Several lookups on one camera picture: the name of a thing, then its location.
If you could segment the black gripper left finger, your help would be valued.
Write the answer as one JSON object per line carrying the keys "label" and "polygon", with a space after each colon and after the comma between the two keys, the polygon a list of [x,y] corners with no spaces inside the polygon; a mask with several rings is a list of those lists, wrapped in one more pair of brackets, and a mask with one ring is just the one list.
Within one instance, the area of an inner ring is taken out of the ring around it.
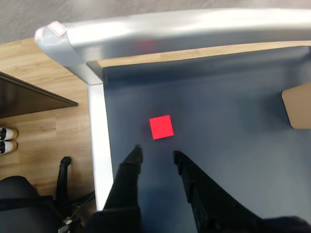
{"label": "black gripper left finger", "polygon": [[140,233],[138,177],[143,163],[142,148],[136,145],[117,170],[104,208],[91,218],[92,233]]}

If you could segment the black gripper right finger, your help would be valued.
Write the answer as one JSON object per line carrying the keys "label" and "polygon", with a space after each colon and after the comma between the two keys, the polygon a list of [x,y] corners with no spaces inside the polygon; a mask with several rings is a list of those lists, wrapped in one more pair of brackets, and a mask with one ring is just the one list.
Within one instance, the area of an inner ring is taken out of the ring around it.
{"label": "black gripper right finger", "polygon": [[180,151],[173,152],[199,233],[263,233],[261,218],[246,209],[197,164]]}

